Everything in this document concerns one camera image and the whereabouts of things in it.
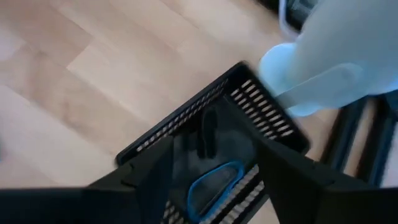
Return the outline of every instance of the basket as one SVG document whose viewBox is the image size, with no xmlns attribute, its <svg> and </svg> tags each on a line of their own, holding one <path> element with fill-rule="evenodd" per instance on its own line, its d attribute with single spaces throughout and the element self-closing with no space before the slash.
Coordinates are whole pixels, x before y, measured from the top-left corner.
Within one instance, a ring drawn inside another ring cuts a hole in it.
<svg viewBox="0 0 398 224">
<path fill-rule="evenodd" d="M 159 139 L 178 133 L 183 124 L 195 125 L 195 122 L 189 121 L 198 116 L 209 103 L 224 96 L 242 109 L 265 138 L 273 139 L 302 154 L 308 151 L 310 144 L 305 135 L 271 97 L 249 67 L 244 62 L 239 62 L 121 151 L 116 156 L 117 164 L 123 165 Z M 268 199 L 258 172 L 257 165 L 253 165 L 235 185 L 224 204 L 202 223 L 247 223 Z M 162 223 L 192 222 L 168 201 Z"/>
</svg>

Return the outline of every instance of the blue loop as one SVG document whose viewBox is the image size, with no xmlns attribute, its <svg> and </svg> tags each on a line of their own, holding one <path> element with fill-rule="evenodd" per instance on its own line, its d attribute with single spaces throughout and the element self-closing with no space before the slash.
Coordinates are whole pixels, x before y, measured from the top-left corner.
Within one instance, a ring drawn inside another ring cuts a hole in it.
<svg viewBox="0 0 398 224">
<path fill-rule="evenodd" d="M 201 181 L 202 179 L 204 179 L 205 177 L 209 176 L 210 174 L 213 174 L 217 171 L 219 171 L 220 169 L 226 167 L 226 166 L 233 166 L 238 170 L 238 174 L 236 175 L 235 179 L 233 179 L 233 181 L 225 188 L 224 192 L 221 194 L 221 196 L 219 197 L 219 199 L 213 204 L 213 206 L 211 206 L 211 208 L 209 209 L 209 211 L 204 214 L 204 216 L 199 216 L 198 214 L 196 214 L 196 212 L 194 211 L 194 209 L 191 206 L 191 194 L 193 189 L 196 187 L 196 185 L 198 185 L 199 181 Z M 240 180 L 242 179 L 244 175 L 244 165 L 241 162 L 238 161 L 232 161 L 232 162 L 227 162 L 209 172 L 207 172 L 206 174 L 203 174 L 201 177 L 199 177 L 197 180 L 195 180 L 193 182 L 193 184 L 190 186 L 189 190 L 188 190 L 188 196 L 187 196 L 187 212 L 188 212 L 188 216 L 189 218 L 194 221 L 195 223 L 200 223 L 203 220 L 206 220 L 207 218 L 209 218 L 213 213 L 216 212 L 217 208 L 219 206 L 221 206 L 223 204 L 223 202 L 227 199 L 230 191 L 232 190 L 232 188 L 234 187 L 234 185 Z"/>
</svg>

